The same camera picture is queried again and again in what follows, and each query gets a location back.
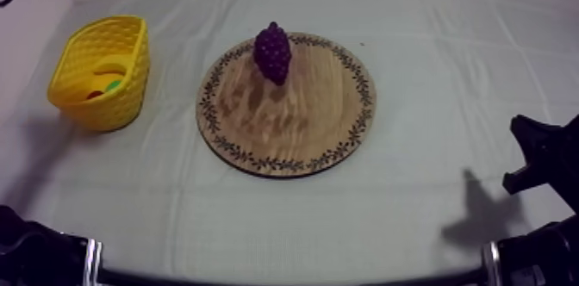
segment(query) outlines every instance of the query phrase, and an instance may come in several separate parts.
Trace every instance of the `white tablecloth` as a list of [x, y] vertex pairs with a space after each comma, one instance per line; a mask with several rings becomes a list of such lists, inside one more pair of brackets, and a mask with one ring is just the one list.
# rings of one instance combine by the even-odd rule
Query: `white tablecloth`
[[[146, 18], [139, 118], [83, 133], [46, 100], [66, 38]], [[363, 145], [278, 182], [221, 162], [195, 121], [202, 76], [270, 21], [335, 40], [366, 65], [377, 112]], [[102, 0], [75, 6], [0, 129], [0, 202], [99, 239], [105, 264], [238, 283], [368, 282], [471, 267], [479, 246], [570, 215], [548, 187], [508, 197], [517, 114], [579, 114], [579, 18], [510, 0]]]

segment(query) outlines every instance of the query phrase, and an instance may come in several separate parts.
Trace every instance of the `red object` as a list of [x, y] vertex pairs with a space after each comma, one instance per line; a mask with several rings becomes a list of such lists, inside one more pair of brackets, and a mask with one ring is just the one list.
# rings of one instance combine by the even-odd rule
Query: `red object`
[[91, 93], [86, 97], [86, 99], [92, 99], [92, 98], [94, 98], [94, 97], [101, 96], [102, 94], [103, 94], [102, 91], [95, 90], [95, 91], [91, 92]]

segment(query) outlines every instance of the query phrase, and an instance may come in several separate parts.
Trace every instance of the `green object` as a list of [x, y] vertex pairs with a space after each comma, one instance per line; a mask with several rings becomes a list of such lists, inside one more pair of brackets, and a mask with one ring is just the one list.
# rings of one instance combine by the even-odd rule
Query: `green object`
[[109, 91], [109, 90], [113, 90], [114, 88], [116, 88], [116, 86], [118, 86], [121, 83], [121, 80], [115, 80], [114, 82], [110, 83], [107, 86], [107, 89], [105, 89], [104, 91]]

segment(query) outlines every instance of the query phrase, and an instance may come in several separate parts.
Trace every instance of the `toy fruit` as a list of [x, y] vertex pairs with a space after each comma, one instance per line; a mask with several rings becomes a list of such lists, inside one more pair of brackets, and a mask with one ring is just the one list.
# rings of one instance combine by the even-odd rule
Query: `toy fruit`
[[103, 94], [102, 91], [95, 90], [95, 91], [91, 92], [91, 93], [86, 97], [86, 99], [92, 99], [92, 98], [94, 98], [94, 97], [101, 96], [102, 94]]
[[290, 70], [291, 51], [288, 35], [277, 23], [262, 30], [255, 39], [253, 59], [264, 77], [281, 86]]

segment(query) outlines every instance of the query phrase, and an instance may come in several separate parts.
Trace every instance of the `round wooden board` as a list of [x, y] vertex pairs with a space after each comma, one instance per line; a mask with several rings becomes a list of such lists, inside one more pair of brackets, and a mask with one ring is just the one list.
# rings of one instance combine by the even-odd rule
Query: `round wooden board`
[[199, 89], [196, 118], [209, 147], [242, 171], [272, 178], [323, 171], [354, 152], [376, 107], [362, 63], [330, 40], [289, 33], [292, 60], [279, 87], [254, 63], [253, 41], [223, 54]]

